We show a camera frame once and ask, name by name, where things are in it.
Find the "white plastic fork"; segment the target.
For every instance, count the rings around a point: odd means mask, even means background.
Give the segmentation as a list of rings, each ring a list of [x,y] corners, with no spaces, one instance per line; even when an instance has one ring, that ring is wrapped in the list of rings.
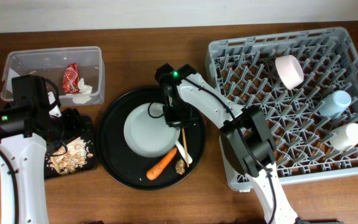
[[[193,162],[192,157],[189,155],[189,153],[185,150],[185,148],[182,146],[182,144],[179,142],[179,140],[176,140],[175,145],[181,154],[182,158],[187,164],[191,164]]]

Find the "grey plate with food scraps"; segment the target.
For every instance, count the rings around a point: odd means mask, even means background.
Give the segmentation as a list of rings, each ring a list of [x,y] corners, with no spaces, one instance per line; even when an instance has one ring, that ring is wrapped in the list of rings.
[[[159,157],[175,146],[180,128],[166,124],[165,118],[152,118],[163,113],[163,104],[144,103],[132,110],[124,123],[124,139],[136,154],[143,157]]]

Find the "red snack wrapper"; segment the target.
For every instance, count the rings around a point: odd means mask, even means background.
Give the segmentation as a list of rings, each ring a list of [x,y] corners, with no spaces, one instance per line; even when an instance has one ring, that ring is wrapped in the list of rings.
[[[63,74],[63,90],[66,94],[76,94],[80,91],[78,87],[79,82],[78,66],[77,63],[67,66]]]

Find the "wooden chopstick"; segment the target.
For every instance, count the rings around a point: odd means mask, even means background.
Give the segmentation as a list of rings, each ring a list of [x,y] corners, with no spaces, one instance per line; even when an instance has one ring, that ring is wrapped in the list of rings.
[[[183,147],[184,147],[184,150],[185,150],[186,165],[187,165],[187,167],[189,167],[190,166],[190,157],[188,155],[188,148],[187,148],[185,129],[184,128],[181,129],[181,134],[182,134],[182,138],[183,138]]]

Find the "brown walnut shell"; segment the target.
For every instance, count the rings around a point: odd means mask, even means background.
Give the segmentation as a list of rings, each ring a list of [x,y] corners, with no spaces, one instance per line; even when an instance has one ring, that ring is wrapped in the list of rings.
[[[175,165],[175,170],[177,174],[183,175],[185,173],[185,161],[183,159],[179,159]]]

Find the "orange carrot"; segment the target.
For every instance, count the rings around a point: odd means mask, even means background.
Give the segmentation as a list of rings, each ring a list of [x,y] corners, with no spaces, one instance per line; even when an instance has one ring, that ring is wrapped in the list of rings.
[[[151,169],[149,169],[146,173],[146,176],[149,180],[155,180],[169,165],[172,159],[175,157],[177,153],[177,148],[174,147],[171,149],[165,156],[162,158],[156,165],[154,165]]]

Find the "pink saucer bowl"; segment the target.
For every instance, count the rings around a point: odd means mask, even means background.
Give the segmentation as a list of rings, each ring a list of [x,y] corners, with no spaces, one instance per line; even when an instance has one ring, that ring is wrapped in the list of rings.
[[[275,67],[282,83],[289,90],[294,89],[304,80],[302,67],[293,55],[276,58]]]

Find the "blue plastic cup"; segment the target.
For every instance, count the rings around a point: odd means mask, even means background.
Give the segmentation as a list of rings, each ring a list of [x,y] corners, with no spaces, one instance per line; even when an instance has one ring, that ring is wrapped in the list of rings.
[[[351,104],[352,98],[348,92],[338,90],[323,99],[324,105],[318,110],[322,116],[339,116]]]

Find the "cream paper cup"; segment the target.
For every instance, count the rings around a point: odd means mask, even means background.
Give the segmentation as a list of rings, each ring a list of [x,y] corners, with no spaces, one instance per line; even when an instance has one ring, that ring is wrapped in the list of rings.
[[[330,144],[340,151],[346,151],[358,144],[358,124],[349,123],[331,131],[334,136]]]

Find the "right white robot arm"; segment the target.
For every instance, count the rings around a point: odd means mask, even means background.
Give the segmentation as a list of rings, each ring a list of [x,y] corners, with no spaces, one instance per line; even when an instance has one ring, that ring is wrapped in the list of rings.
[[[277,174],[276,144],[262,110],[244,107],[208,85],[190,65],[157,69],[155,79],[164,100],[163,115],[170,127],[186,127],[193,110],[203,113],[220,131],[224,156],[252,184],[267,223],[300,223]]]

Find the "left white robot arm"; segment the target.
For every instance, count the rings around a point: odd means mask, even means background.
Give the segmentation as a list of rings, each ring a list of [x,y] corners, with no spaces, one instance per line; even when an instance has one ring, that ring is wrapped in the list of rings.
[[[60,113],[35,106],[0,111],[2,223],[48,223],[45,157],[80,137],[78,110]]]

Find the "clear plastic waste bin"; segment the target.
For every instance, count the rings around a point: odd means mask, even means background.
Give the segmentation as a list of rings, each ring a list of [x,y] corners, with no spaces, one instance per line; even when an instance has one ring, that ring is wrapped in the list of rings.
[[[67,95],[63,90],[63,74],[67,66],[76,63],[79,77],[92,87],[88,94]],[[12,101],[11,79],[23,75],[38,75],[54,82],[60,92],[62,106],[101,105],[104,103],[105,67],[102,51],[97,46],[22,50],[11,52],[6,59],[0,97]]]

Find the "grey dishwasher rack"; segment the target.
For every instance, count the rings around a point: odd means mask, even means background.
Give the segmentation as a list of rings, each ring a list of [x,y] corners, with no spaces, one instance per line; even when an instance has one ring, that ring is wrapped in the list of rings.
[[[292,90],[278,76],[275,59],[293,55],[303,82]],[[347,30],[317,30],[217,40],[205,59],[208,83],[242,106],[258,106],[275,139],[277,172],[283,185],[358,175],[358,144],[340,151],[331,131],[358,124],[358,54]],[[323,99],[350,94],[339,116],[322,116]]]

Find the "pile of food scraps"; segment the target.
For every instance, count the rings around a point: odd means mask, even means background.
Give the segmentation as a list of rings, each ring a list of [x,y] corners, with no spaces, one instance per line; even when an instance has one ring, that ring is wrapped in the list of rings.
[[[72,174],[84,168],[90,163],[94,154],[90,152],[88,143],[82,138],[76,138],[74,141],[62,146],[52,157],[47,159],[47,166],[52,168],[59,175]]]

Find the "round black serving tray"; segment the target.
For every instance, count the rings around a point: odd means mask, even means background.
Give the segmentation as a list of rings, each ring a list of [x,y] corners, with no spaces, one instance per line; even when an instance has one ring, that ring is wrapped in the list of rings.
[[[178,174],[175,165],[181,155],[173,160],[155,179],[146,177],[147,171],[162,157],[147,158],[133,152],[124,139],[124,122],[129,113],[143,103],[161,103],[162,97],[157,86],[142,86],[133,89],[110,103],[103,113],[94,143],[96,154],[104,169],[118,182],[137,190],[160,190],[185,179],[198,165],[204,151],[206,131],[201,113],[192,108],[193,123],[185,128],[186,145],[193,159],[184,174]]]

